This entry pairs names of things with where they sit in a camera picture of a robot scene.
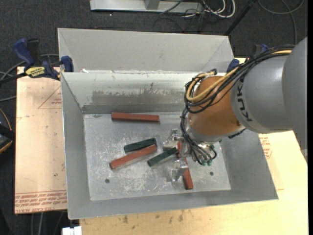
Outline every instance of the clamp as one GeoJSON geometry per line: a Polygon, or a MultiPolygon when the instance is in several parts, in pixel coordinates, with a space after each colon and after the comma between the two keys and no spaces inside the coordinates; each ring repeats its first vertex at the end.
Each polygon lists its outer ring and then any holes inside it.
{"type": "MultiPolygon", "coordinates": [[[[26,42],[26,39],[22,38],[13,45],[13,51],[26,62],[24,75],[28,75],[31,78],[46,77],[60,80],[59,72],[51,67],[47,61],[41,62],[38,40],[32,39],[26,42]]],[[[63,64],[65,71],[73,72],[73,63],[69,56],[63,56],[58,64],[63,64]]]]}

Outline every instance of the green block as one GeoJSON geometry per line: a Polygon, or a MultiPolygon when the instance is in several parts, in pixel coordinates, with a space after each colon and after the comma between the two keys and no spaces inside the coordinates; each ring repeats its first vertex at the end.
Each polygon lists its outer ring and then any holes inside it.
{"type": "Polygon", "coordinates": [[[153,145],[153,144],[157,145],[157,141],[155,138],[139,141],[136,143],[130,143],[130,144],[124,146],[124,151],[126,153],[131,152],[131,151],[137,151],[137,150],[146,148],[146,147],[153,145]]]}
{"type": "Polygon", "coordinates": [[[172,148],[172,149],[169,149],[167,151],[164,151],[162,152],[161,154],[149,159],[147,161],[148,165],[150,167],[154,166],[155,164],[159,163],[160,161],[162,161],[163,159],[166,159],[168,158],[169,156],[172,156],[174,154],[177,153],[177,149],[176,148],[172,148]]]}

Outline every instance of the cardboard sheet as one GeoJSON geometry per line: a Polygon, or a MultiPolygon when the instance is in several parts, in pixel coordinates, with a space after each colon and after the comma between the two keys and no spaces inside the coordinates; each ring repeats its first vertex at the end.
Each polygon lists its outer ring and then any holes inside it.
{"type": "Polygon", "coordinates": [[[61,84],[17,80],[15,214],[65,210],[61,84]]]}

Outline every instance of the red stick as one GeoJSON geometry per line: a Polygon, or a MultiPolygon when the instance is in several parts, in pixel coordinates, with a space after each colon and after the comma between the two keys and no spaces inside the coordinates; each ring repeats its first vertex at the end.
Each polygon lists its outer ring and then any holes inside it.
{"type": "Polygon", "coordinates": [[[128,164],[132,164],[134,162],[136,162],[138,159],[140,158],[144,158],[144,156],[150,154],[150,153],[153,153],[157,150],[157,146],[154,144],[154,145],[150,145],[146,148],[143,148],[141,150],[138,150],[138,151],[135,151],[131,154],[128,154],[122,158],[119,158],[119,159],[116,159],[116,160],[113,160],[111,163],[110,163],[110,167],[111,169],[116,169],[116,168],[119,168],[123,165],[128,165],[128,164]]]}
{"type": "Polygon", "coordinates": [[[113,121],[122,120],[139,122],[160,122],[160,117],[158,115],[146,115],[146,114],[112,112],[111,118],[113,121]]]}

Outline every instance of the black carpet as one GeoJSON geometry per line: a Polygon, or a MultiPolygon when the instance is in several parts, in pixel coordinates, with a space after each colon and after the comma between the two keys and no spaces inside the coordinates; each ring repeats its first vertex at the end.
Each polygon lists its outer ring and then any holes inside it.
{"type": "MultiPolygon", "coordinates": [[[[116,29],[149,32],[183,32],[191,34],[223,35],[235,17],[249,0],[235,0],[236,14],[230,19],[215,17],[184,19],[175,14],[138,12],[91,12],[90,0],[0,0],[0,71],[7,71],[20,62],[12,45],[20,38],[38,38],[42,53],[58,53],[57,28],[116,29]]],[[[261,0],[270,10],[288,11],[280,0],[261,0]]],[[[292,10],[302,0],[283,0],[292,10]]],[[[258,3],[248,11],[237,27],[230,33],[230,41],[235,56],[252,53],[255,44],[269,47],[295,44],[308,35],[308,0],[290,14],[277,15],[262,9],[258,3]]],[[[0,99],[13,96],[16,83],[9,82],[0,88],[0,99]]],[[[0,108],[7,114],[15,129],[15,100],[0,102],[0,108]]],[[[0,210],[9,230],[16,235],[30,234],[31,215],[14,215],[14,147],[0,154],[0,210]]],[[[60,212],[45,213],[42,234],[50,235],[60,217],[60,212]]],[[[0,215],[0,235],[6,235],[3,218],[0,215]]],[[[33,217],[34,233],[40,215],[33,217]]],[[[66,215],[62,215],[60,225],[69,225],[66,215]]]]}

